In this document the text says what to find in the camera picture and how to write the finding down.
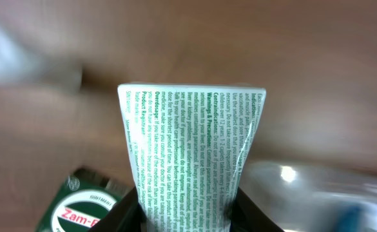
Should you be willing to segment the clear plastic container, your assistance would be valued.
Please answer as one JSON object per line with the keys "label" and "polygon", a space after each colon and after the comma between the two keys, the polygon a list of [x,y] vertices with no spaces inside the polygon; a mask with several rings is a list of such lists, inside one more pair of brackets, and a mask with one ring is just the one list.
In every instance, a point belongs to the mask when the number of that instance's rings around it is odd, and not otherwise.
{"label": "clear plastic container", "polygon": [[246,165],[240,188],[282,231],[377,231],[377,177],[316,165]]}

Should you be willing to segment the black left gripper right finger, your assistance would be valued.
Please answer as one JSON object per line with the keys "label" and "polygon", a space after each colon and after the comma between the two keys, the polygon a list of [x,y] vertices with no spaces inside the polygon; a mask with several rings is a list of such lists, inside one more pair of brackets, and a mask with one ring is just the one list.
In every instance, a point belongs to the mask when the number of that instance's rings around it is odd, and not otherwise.
{"label": "black left gripper right finger", "polygon": [[240,188],[229,207],[230,232],[284,232]]}

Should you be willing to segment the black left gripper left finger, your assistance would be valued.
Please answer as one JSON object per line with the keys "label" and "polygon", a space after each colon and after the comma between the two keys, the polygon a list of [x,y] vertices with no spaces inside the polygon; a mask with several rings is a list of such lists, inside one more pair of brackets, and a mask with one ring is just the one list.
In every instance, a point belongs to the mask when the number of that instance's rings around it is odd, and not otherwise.
{"label": "black left gripper left finger", "polygon": [[89,232],[141,232],[142,213],[134,187]]}

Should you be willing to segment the white green medicine box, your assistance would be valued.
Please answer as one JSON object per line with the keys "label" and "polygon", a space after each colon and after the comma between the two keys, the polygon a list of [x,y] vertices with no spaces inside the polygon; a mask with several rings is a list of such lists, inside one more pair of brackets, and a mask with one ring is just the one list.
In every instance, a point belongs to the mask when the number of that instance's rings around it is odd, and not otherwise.
{"label": "white green medicine box", "polygon": [[149,231],[229,231],[263,88],[122,84],[131,171]]}

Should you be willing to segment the dark green square sachet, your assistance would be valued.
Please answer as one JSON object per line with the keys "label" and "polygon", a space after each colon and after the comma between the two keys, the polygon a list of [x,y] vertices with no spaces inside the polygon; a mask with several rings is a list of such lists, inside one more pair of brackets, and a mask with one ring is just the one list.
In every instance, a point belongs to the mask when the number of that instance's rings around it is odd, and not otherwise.
{"label": "dark green square sachet", "polygon": [[62,183],[36,232],[86,232],[104,218],[131,186],[81,166]]}

